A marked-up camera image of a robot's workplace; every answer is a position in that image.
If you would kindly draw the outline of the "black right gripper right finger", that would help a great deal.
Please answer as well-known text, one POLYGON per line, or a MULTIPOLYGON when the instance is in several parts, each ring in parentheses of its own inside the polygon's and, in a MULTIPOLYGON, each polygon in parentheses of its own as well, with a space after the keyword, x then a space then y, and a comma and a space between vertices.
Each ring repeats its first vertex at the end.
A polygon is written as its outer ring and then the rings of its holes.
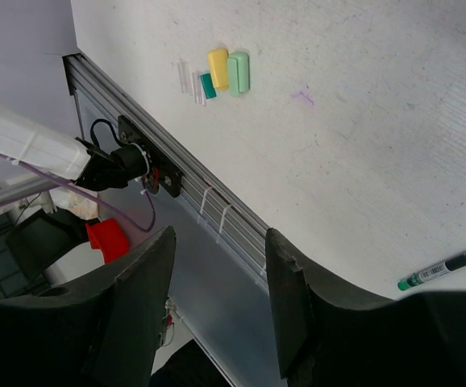
POLYGON ((290 386, 466 386, 466 291, 394 301, 265 236, 281 378, 290 386))

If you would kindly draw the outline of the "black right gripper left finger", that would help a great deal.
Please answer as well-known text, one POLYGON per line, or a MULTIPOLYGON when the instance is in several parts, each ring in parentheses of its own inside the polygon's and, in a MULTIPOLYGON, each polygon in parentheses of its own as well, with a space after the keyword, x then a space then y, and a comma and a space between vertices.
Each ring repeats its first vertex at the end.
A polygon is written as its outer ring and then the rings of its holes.
POLYGON ((0 300, 0 386, 146 386, 173 273, 166 227, 39 295, 0 300))

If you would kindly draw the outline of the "green capped thin pen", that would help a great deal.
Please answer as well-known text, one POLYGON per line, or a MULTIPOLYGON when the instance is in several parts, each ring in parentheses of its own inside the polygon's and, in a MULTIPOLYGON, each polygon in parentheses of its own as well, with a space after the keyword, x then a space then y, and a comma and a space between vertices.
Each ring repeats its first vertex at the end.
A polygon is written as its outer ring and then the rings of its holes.
POLYGON ((466 253, 411 274, 407 278, 400 280, 397 283, 397 288, 400 291, 406 291, 465 267, 466 253))

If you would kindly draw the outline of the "clear pen cap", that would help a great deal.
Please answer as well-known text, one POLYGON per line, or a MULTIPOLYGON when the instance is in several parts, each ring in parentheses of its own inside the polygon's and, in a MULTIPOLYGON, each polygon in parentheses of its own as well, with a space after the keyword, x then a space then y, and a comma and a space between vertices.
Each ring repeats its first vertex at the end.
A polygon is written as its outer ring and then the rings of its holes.
POLYGON ((196 104, 206 106, 206 95, 202 87, 202 81, 199 72, 192 73, 193 97, 196 104))
POLYGON ((190 82, 188 63, 180 59, 179 62, 177 63, 177 70, 178 70, 181 92, 183 94, 191 95, 192 88, 191 88, 191 82, 190 82))

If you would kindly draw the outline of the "teal pen cap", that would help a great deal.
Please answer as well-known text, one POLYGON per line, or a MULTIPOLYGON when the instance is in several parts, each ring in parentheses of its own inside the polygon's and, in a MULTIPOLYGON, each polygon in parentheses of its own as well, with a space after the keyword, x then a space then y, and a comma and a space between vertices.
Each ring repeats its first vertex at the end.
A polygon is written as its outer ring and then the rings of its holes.
POLYGON ((205 99, 213 99, 217 97, 215 87, 212 82, 210 73, 202 73, 200 76, 200 81, 202 85, 202 91, 204 93, 205 99))

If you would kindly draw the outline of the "green highlighter cap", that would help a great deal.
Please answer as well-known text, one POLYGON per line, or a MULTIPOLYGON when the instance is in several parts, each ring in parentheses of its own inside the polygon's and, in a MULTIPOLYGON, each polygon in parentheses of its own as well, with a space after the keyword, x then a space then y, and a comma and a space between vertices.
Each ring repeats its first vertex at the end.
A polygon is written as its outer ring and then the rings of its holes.
POLYGON ((250 90, 250 64, 246 52, 233 52, 227 58, 227 75, 229 92, 238 97, 250 90))

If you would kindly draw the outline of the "yellow highlighter cap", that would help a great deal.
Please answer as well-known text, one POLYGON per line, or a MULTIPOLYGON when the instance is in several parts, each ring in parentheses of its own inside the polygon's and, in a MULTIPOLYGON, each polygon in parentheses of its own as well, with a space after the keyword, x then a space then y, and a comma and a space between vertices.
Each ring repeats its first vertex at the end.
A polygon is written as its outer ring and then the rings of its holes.
POLYGON ((227 72, 228 51, 225 48, 216 48, 207 53, 212 84, 215 89, 224 91, 229 86, 227 72))

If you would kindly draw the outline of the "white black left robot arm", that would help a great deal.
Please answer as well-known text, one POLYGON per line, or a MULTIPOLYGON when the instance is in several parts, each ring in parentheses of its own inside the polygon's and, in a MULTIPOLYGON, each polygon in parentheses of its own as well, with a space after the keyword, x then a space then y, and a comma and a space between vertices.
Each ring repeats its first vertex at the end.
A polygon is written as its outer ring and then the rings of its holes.
POLYGON ((138 144, 118 142, 107 153, 96 137, 69 138, 0 106, 0 157, 14 165, 39 169, 94 192, 122 189, 149 174, 148 152, 138 144))

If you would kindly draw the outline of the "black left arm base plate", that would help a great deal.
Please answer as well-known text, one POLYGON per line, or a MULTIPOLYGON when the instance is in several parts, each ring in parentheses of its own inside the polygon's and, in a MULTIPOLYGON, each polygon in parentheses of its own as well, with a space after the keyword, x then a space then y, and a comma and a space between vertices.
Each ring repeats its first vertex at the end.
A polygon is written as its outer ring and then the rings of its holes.
POLYGON ((125 115, 118 117, 118 126, 123 142, 138 144, 147 153, 152 183, 157 181, 157 187, 163 187, 172 198, 179 197, 184 176, 180 168, 125 115))

